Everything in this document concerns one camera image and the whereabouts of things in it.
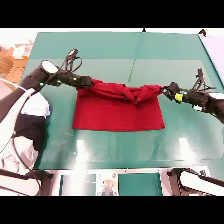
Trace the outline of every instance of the black cloth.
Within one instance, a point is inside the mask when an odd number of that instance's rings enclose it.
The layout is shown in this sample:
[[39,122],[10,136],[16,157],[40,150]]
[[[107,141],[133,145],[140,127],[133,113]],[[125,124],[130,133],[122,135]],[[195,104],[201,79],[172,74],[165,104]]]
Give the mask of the black cloth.
[[33,146],[39,151],[45,140],[45,118],[19,114],[15,125],[15,137],[24,136],[33,140]]

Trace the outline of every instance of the green table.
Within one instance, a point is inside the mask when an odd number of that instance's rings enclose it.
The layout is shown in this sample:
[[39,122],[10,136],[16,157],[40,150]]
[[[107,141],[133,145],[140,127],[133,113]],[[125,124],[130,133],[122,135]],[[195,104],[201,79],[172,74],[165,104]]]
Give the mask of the green table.
[[[73,48],[83,59],[80,75],[105,82],[191,88],[202,67],[206,82],[223,92],[215,68],[197,35],[160,33],[38,33],[23,78],[41,60],[61,65]],[[40,169],[150,168],[209,165],[224,180],[223,126],[190,105],[159,96],[166,128],[144,132],[72,130],[77,92],[68,86],[46,86],[41,93],[52,106],[48,140],[40,153]]]

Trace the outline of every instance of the yellow tag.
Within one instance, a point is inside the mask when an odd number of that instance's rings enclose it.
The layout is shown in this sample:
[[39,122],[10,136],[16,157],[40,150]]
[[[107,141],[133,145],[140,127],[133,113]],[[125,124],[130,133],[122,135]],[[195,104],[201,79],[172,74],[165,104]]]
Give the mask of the yellow tag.
[[179,101],[179,102],[182,102],[182,99],[183,99],[183,94],[176,94],[175,95],[175,99],[177,100],[177,101]]

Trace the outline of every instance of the red shirt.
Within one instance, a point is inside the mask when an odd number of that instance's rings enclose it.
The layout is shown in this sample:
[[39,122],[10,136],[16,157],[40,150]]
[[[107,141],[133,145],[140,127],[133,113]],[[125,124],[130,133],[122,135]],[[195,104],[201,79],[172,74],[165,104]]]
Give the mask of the red shirt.
[[140,88],[93,80],[94,86],[79,89],[73,129],[143,131],[165,128],[157,96],[158,85]]

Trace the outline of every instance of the red cloth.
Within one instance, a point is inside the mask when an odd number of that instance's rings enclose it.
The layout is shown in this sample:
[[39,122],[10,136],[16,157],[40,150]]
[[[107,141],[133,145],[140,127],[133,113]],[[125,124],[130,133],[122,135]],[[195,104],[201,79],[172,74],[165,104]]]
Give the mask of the red cloth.
[[143,131],[165,128],[157,96],[158,85],[140,88],[93,80],[94,86],[79,89],[73,129]]

